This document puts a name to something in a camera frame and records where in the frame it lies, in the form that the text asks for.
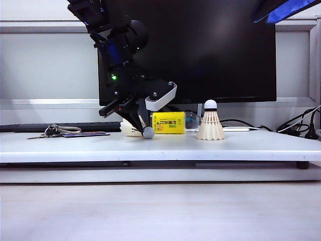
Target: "robotic arm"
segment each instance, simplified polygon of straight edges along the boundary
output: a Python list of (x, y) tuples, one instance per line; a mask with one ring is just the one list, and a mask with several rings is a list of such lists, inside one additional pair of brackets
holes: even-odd
[[(105, 66), (105, 84), (114, 95), (114, 101), (99, 111), (101, 116), (113, 112), (128, 120), (146, 138), (151, 138), (151, 128), (138, 117), (140, 99), (145, 99), (143, 109), (157, 111), (169, 103), (177, 86), (166, 82), (138, 66), (133, 55), (148, 42), (145, 26), (131, 20), (123, 0), (68, 0), (70, 10), (82, 21), (94, 40), (94, 47)], [(110, 30), (107, 38), (100, 33)]]

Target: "yellow box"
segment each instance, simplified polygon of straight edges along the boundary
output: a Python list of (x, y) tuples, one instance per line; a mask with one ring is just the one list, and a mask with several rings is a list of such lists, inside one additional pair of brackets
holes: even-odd
[(152, 114), (152, 127), (156, 134), (184, 134), (184, 112), (154, 112)]

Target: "black monitor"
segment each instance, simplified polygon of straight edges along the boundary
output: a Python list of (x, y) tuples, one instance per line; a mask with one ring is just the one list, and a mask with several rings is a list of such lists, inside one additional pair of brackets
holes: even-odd
[[(149, 31), (134, 59), (178, 85), (171, 104), (276, 100), (275, 25), (252, 22), (257, 0), (126, 1)], [(107, 105), (114, 96), (98, 62), (100, 105)]]

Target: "white tabletop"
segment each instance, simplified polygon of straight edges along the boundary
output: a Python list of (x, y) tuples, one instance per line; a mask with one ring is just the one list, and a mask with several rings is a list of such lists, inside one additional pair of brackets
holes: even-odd
[(1, 240), (320, 241), (321, 183), (0, 186)]
[(268, 131), (228, 132), (222, 141), (200, 141), (196, 133), (128, 138), (122, 133), (81, 138), (26, 140), (39, 133), (2, 133), (1, 163), (213, 160), (321, 161), (321, 142)]

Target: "white platform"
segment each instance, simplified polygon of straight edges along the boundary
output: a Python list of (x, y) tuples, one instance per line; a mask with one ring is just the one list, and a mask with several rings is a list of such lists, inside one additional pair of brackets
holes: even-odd
[[(226, 133), (223, 141), (199, 141), (195, 133), (156, 135), (152, 140), (126, 138), (122, 133), (26, 139), (37, 135), (0, 134), (0, 157), (4, 165), (0, 168), (0, 183), (321, 180), (320, 167), (310, 165), (307, 170), (299, 170), (294, 162), (320, 161), (320, 141), (266, 131)], [(153, 162), (139, 168), (106, 167), (111, 161)], [(178, 161), (178, 165), (162, 166), (160, 161)], [(195, 163), (186, 165), (184, 161)], [(73, 166), (95, 162), (101, 163), (101, 167), (70, 168), (70, 162)], [(34, 163), (60, 163), (65, 167), (7, 168), (10, 164)]]
[(267, 131), (226, 133), (200, 141), (195, 133), (126, 138), (122, 133), (86, 138), (26, 140), (39, 134), (2, 133), (0, 163), (90, 161), (321, 161), (321, 142)]

